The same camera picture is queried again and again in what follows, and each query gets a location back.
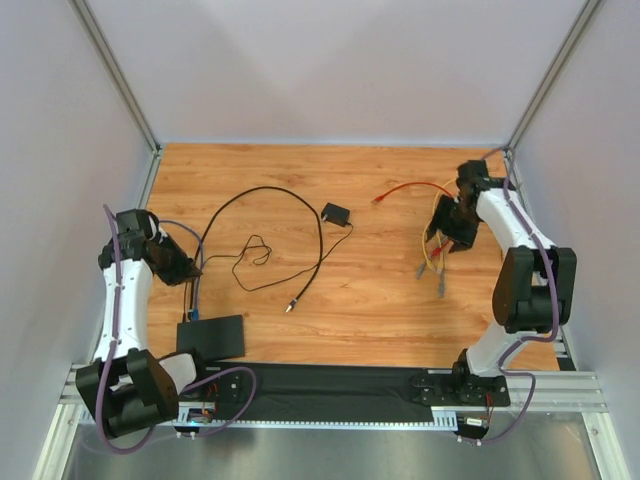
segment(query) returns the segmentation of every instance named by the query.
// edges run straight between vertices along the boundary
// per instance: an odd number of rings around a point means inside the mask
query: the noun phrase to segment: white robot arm
[[[196,366],[188,353],[156,360],[149,352],[149,292],[154,274],[167,285],[178,285],[201,275],[193,260],[160,228],[152,213],[129,210],[117,214],[115,222],[121,258],[119,309],[114,315],[118,278],[112,240],[98,257],[106,287],[102,334],[93,363],[76,375],[78,392],[95,419],[99,384],[115,336],[117,343],[102,408],[104,432],[112,438],[177,417],[178,395],[196,379]]]
[[[471,248],[478,224],[483,221],[502,248],[504,262],[492,300],[496,322],[475,345],[463,351],[460,359],[469,374],[479,377],[499,376],[500,367],[506,368],[524,347],[525,343],[519,343],[514,348],[518,339],[552,329],[551,295],[540,248],[551,260],[560,325],[569,319],[576,272],[573,250],[558,248],[543,235],[514,190],[507,190],[505,198],[503,183],[503,178],[489,176],[484,160],[462,164],[458,168],[458,197],[441,197],[428,230],[429,238],[437,230],[448,236],[453,241],[450,252],[455,252]],[[539,285],[533,285],[536,275]],[[508,349],[508,356],[500,362]]]

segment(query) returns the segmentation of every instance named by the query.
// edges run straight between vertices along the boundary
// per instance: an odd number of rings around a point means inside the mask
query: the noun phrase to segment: power adapter
[[[333,203],[327,203],[322,210],[320,217],[323,222],[333,223],[339,227],[346,227],[349,225],[349,215],[351,212],[346,208],[339,207]]]

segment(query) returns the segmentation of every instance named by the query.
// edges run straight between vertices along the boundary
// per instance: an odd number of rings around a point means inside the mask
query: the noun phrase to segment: metal floor
[[[493,434],[512,421],[496,412]],[[600,478],[582,416],[573,413],[529,413],[507,439],[480,448],[459,444],[446,432],[230,428],[196,440],[178,440],[171,432],[158,428],[157,442],[117,457],[103,453],[95,426],[80,426],[64,478]]]

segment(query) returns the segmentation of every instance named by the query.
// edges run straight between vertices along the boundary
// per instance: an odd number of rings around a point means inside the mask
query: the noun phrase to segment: wooden surface
[[[211,215],[234,195],[261,185],[288,188],[318,211],[326,202],[351,210],[352,236],[322,264],[296,309],[284,310],[311,273],[254,293],[231,275],[233,259],[215,259],[205,269],[201,318],[242,314],[245,361],[449,367],[492,320],[491,295],[501,266],[500,249],[481,225],[472,250],[447,256],[446,294],[438,299],[438,277],[425,272],[420,236],[431,217],[435,189],[407,187],[372,205],[371,200],[404,182],[444,184],[458,164],[483,150],[169,145],[148,208],[202,233]],[[490,161],[502,172],[499,155]],[[166,229],[190,255],[196,241],[178,227]],[[324,224],[325,245],[345,233]],[[206,255],[237,254],[251,234],[273,248],[271,260],[255,266],[250,254],[238,268],[247,286],[258,286],[308,268],[318,258],[316,221],[292,197],[252,193],[228,207],[205,241]],[[183,288],[154,279],[149,305],[153,353],[175,350]],[[556,370],[550,345],[530,345],[513,364]]]

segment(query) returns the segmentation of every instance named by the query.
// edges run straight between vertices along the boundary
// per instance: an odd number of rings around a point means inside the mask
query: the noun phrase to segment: black box
[[[195,350],[205,362],[244,357],[243,321],[242,315],[231,315],[179,323],[177,351]]]

